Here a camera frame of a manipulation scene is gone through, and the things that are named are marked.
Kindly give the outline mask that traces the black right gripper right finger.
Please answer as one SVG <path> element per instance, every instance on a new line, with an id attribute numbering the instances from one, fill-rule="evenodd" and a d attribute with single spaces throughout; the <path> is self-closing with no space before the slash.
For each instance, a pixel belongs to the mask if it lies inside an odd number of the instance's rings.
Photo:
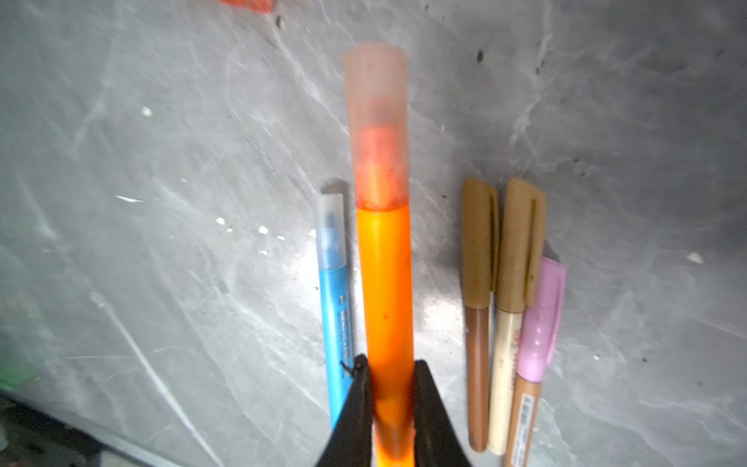
<path id="1" fill-rule="evenodd" d="M 424 360 L 414 362 L 414 428 L 415 466 L 471 466 Z"/>

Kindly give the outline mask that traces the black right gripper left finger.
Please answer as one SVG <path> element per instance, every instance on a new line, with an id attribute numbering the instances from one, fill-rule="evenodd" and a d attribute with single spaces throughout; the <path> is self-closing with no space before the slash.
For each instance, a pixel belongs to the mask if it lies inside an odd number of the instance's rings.
<path id="1" fill-rule="evenodd" d="M 355 357 L 351 373 L 350 391 L 317 467 L 370 467 L 372 464 L 373 391 L 367 356 Z"/>

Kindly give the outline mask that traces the lilac cap brown marker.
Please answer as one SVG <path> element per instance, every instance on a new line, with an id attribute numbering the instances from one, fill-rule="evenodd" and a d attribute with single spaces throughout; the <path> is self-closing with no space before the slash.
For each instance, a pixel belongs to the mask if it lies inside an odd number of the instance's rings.
<path id="1" fill-rule="evenodd" d="M 565 282 L 564 266 L 543 258 L 535 303 L 523 317 L 506 466 L 527 465 L 543 379 L 558 342 Z"/>

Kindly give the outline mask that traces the orange highlighter group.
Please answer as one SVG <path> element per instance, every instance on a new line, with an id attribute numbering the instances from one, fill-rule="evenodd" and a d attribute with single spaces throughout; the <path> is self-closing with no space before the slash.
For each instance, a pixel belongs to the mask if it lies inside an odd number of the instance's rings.
<path id="1" fill-rule="evenodd" d="M 410 206 L 357 211 L 375 460 L 414 465 L 414 309 Z"/>

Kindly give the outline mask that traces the dark brown marker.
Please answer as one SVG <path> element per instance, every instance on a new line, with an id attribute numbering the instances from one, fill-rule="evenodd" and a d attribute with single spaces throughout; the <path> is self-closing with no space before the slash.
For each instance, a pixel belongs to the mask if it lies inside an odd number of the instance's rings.
<path id="1" fill-rule="evenodd" d="M 461 290 L 467 352 L 469 443 L 488 441 L 490 307 L 499 258 L 499 202 L 494 187 L 470 178 L 462 186 Z"/>

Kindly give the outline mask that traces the tan beige marker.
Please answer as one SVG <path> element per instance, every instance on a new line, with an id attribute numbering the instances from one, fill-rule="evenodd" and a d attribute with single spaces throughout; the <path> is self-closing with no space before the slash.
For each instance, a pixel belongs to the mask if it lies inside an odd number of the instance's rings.
<path id="1" fill-rule="evenodd" d="M 490 381 L 488 447 L 507 459 L 523 313 L 536 298 L 547 231 L 547 199 L 534 184 L 509 180 L 496 279 L 497 329 Z"/>

